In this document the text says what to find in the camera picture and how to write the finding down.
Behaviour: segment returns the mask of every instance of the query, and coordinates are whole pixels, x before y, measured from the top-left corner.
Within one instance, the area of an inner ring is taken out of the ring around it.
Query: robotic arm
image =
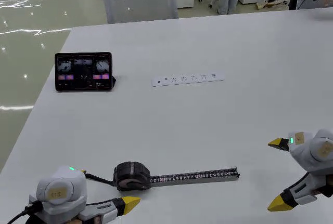
[[[296,183],[286,188],[269,205],[269,211],[292,210],[317,200],[315,195],[326,197],[333,194],[333,134],[321,129],[312,133],[290,133],[289,138],[277,138],[269,146],[288,151],[307,173]]]
[[[46,224],[108,223],[117,216],[129,213],[140,198],[126,196],[99,203],[87,204],[86,177],[81,170],[60,167],[51,177],[42,179],[29,203],[40,201],[43,209],[34,214]]]

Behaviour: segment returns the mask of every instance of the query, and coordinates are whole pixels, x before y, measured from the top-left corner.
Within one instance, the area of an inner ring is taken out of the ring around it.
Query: gauge display
[[[109,52],[56,54],[56,89],[66,90],[110,90],[112,56]]]

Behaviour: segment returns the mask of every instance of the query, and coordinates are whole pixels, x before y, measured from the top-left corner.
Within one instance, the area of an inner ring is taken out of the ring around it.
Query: tape measure
[[[113,186],[119,191],[146,190],[151,187],[237,180],[237,167],[185,174],[151,176],[139,162],[124,162],[114,168]]]

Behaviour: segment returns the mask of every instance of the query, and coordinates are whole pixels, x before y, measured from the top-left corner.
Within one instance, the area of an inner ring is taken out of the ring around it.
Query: power outlet
[[[222,72],[210,72],[210,73],[198,73],[190,75],[179,75],[179,76],[163,76],[155,77],[152,79],[151,84],[155,86],[166,86],[166,85],[181,85],[181,84],[192,84],[202,83],[210,81],[222,81],[224,75]]]

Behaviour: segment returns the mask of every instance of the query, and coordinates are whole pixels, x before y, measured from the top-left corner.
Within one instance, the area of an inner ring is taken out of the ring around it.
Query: shiny floor
[[[195,0],[179,16],[216,15],[208,2]],[[255,11],[239,5],[236,13]],[[102,0],[0,0],[0,171],[70,29],[105,23]]]

